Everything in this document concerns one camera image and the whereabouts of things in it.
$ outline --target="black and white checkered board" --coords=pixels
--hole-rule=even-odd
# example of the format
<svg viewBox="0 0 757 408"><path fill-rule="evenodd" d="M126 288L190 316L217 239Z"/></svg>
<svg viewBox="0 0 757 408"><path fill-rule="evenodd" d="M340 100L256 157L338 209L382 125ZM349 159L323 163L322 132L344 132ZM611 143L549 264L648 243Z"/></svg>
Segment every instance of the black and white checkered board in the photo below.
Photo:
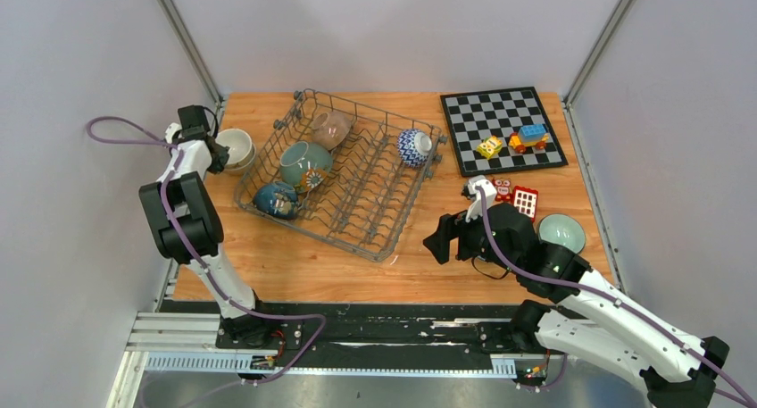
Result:
<svg viewBox="0 0 757 408"><path fill-rule="evenodd" d="M464 177L568 165L533 87L451 94L442 96L442 107ZM507 146L515 129L533 124L546 126L549 140L544 150L528 147L524 154L518 154ZM499 137L503 146L488 160L476 151L476 146L490 136Z"/></svg>

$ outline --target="gray floor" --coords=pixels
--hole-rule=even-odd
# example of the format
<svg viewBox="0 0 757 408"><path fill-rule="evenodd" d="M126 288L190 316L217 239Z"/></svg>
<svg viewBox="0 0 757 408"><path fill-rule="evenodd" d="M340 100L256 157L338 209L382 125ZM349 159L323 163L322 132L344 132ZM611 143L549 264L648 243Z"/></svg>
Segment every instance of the gray floor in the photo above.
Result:
<svg viewBox="0 0 757 408"><path fill-rule="evenodd" d="M550 366L559 370L558 361ZM149 408L179 407L217 386L238 381L234 374L156 372L143 379ZM402 379L285 376L258 388L233 387L194 407L261 408L638 408L643 395L610 374L579 362L570 365L556 389L535 395L501 379Z"/></svg>

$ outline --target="yellow toy car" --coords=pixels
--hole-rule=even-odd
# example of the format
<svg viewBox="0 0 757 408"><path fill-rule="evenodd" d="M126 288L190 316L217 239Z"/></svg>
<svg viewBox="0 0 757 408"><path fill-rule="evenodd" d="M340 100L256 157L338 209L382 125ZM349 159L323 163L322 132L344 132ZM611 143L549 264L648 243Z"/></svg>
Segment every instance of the yellow toy car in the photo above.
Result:
<svg viewBox="0 0 757 408"><path fill-rule="evenodd" d="M529 146L544 149L547 140L549 140L549 135L544 125L526 125L521 127L517 133L512 133L507 145L515 149L518 154L523 154Z"/></svg>
<svg viewBox="0 0 757 408"><path fill-rule="evenodd" d="M496 136L492 136L476 146L476 150L479 154L484 155L484 158L491 160L493 156L499 154L499 151L502 150L502 140Z"/></svg>

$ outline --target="wooden tabletop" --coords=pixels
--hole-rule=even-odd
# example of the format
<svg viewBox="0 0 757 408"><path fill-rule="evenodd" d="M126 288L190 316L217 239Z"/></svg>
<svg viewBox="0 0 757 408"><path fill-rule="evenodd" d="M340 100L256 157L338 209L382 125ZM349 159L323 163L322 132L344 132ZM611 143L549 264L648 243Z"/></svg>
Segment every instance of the wooden tabletop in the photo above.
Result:
<svg viewBox="0 0 757 408"><path fill-rule="evenodd" d="M438 93L344 93L360 103L396 112L442 128L447 133ZM569 165L553 169L508 173L513 184L539 191L537 223L548 214L564 213L586 231L581 255L607 279L611 278L595 217L581 178L576 153L562 114L560 98L539 94ZM281 119L293 103L291 93L232 94L223 116L223 128L247 131L256 145L266 142L272 122ZM470 262L439 265L422 245L439 217L467 209L460 195L467 180L457 168L452 142L441 145L443 160L426 180L411 209L395 251L384 262L371 262L334 246L299 234L237 208L232 199L241 176L209 174L205 186L220 215L224 246L242 280L263 301L381 302L445 304L519 304L530 296L512 276L492 280L478 274ZM456 241L451 255L457 251ZM484 272L502 273L494 265L477 262ZM174 291L178 300L210 300L200 280L181 267Z"/></svg>

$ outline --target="dish rack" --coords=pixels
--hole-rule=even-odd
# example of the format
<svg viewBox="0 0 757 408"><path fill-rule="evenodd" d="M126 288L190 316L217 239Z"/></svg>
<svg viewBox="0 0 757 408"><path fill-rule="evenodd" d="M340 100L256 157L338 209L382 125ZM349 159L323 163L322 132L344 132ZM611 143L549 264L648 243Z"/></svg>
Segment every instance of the dish rack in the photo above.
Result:
<svg viewBox="0 0 757 408"><path fill-rule="evenodd" d="M284 151L300 140L309 141L313 118L332 110L350 115L353 129L331 151L334 167L329 176L299 196L296 219L285 221L256 209L257 190L280 179ZM441 161L437 147L447 141L439 127L313 89L295 91L295 103L273 127L239 181L234 201L247 212L374 262L394 251L420 185ZM412 128L428 134L433 144L429 159L417 169L403 163L396 147L400 132Z"/></svg>

